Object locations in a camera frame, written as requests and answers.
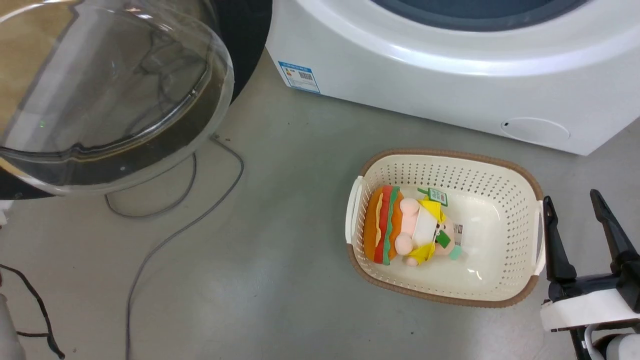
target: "qr code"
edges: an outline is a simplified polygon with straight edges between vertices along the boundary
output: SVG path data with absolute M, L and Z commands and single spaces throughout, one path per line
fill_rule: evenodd
M 313 79 L 314 79 L 314 78 L 313 78 L 313 76 L 311 76 L 311 74 L 309 74 L 308 72 L 301 72 L 301 71 L 298 71 L 298 74 L 300 74 L 300 77 L 301 77 L 301 78 L 303 78 L 303 79 L 305 79 L 305 80 L 311 80 L 311 81 L 313 81 Z

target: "gray cable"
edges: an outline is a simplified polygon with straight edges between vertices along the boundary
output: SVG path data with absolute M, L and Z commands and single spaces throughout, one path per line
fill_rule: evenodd
M 199 223 L 199 221 L 201 221 L 208 214 L 214 211 L 227 198 L 227 196 L 231 193 L 231 191 L 233 191 L 233 189 L 236 187 L 236 185 L 240 181 L 242 174 L 244 173 L 244 161 L 242 160 L 240 155 L 236 154 L 235 151 L 229 149 L 225 144 L 221 143 L 217 139 L 212 138 L 211 140 L 214 143 L 218 144 L 218 146 L 220 146 L 221 148 L 225 149 L 228 153 L 233 155 L 238 160 L 238 162 L 240 162 L 240 173 L 238 173 L 238 176 L 234 181 L 234 183 L 231 184 L 231 187 L 229 187 L 229 189 L 224 193 L 224 195 L 222 195 L 222 197 L 220 197 L 218 201 L 216 201 L 215 204 L 213 204 L 207 211 L 205 211 L 202 215 L 200 215 L 194 221 L 188 223 L 182 229 L 176 231 L 167 239 L 163 240 L 158 246 L 156 246 L 153 250 L 151 250 L 145 257 L 145 259 L 142 261 L 142 264 L 140 265 L 140 267 L 138 268 L 138 272 L 136 273 L 136 277 L 134 278 L 133 283 L 131 284 L 131 289 L 129 290 L 129 297 L 127 298 L 127 325 L 126 325 L 127 326 L 127 342 L 125 344 L 126 360 L 130 360 L 131 358 L 131 306 L 132 306 L 133 293 L 136 289 L 136 285 L 138 285 L 138 280 L 140 279 L 140 275 L 142 274 L 142 271 L 145 269 L 145 266 L 147 265 L 149 260 L 151 260 L 151 258 L 156 254 L 156 252 L 160 251 L 166 244 L 170 243 L 178 235 L 182 234 L 184 231 L 186 231 L 190 227 Z
M 124 213 L 119 212 L 118 210 L 114 209 L 113 206 L 111 205 L 111 202 L 109 201 L 109 194 L 104 196 L 104 202 L 107 204 L 107 208 L 109 208 L 109 210 L 120 216 L 123 218 L 137 218 L 137 219 L 143 219 L 143 218 L 150 218 L 150 217 L 156 217 L 158 215 L 162 215 L 168 211 L 171 211 L 175 208 L 177 208 L 180 204 L 182 204 L 182 201 L 184 201 L 184 199 L 187 198 L 187 196 L 189 195 L 189 193 L 191 192 L 191 188 L 193 187 L 193 183 L 196 181 L 196 173 L 198 172 L 198 161 L 196 160 L 196 154 L 192 154 L 191 155 L 191 159 L 193 160 L 193 170 L 191 171 L 191 180 L 189 180 L 189 186 L 187 186 L 187 190 L 184 190 L 184 193 L 182 193 L 182 195 L 180 196 L 180 198 L 178 200 L 176 200 L 175 202 L 173 202 L 172 204 L 170 204 L 169 206 L 167 206 L 166 208 L 160 210 L 160 211 L 156 211 L 154 213 L 151 214 L 146 214 L 146 215 L 127 215 Z M 151 179 L 147 180 L 146 182 L 149 182 L 155 178 L 157 178 L 158 176 L 152 177 Z

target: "washing machine door glass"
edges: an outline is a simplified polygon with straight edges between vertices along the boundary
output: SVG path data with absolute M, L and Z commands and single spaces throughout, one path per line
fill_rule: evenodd
M 0 166 L 51 193 L 160 174 L 233 91 L 217 34 L 162 1 L 3 0 L 0 49 Z
M 548 21 L 587 0 L 372 0 L 407 19 L 437 28 L 504 31 Z

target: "white washing machine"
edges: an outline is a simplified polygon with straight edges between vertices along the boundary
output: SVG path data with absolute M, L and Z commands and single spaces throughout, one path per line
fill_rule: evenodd
M 587 155 L 640 116 L 640 1 L 274 0 L 287 86 Z

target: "basket handle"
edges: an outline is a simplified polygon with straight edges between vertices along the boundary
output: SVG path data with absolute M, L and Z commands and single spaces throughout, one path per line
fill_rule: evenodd
M 344 221 L 344 237 L 347 239 L 347 244 L 351 243 L 353 233 L 355 233 L 356 231 L 356 211 L 360 207 L 360 196 L 362 194 L 363 182 L 364 180 L 362 179 L 362 176 L 358 176 L 356 181 L 353 182 L 351 193 L 349 194 L 349 202 L 347 203 L 347 216 Z
M 547 231 L 547 227 L 542 217 L 544 204 L 542 201 L 538 201 L 538 204 L 540 206 L 538 210 L 536 210 L 536 221 L 535 221 L 536 227 L 533 232 L 534 232 L 534 239 L 536 239 L 536 241 L 538 241 L 538 239 L 541 239 L 541 240 L 540 240 L 540 249 L 538 251 L 538 259 L 536 260 L 536 267 L 533 270 L 534 275 L 540 275 L 540 273 L 542 273 L 542 269 L 544 269 L 545 265 L 547 264 L 547 251 L 545 248 L 545 235 L 546 235 L 545 232 Z

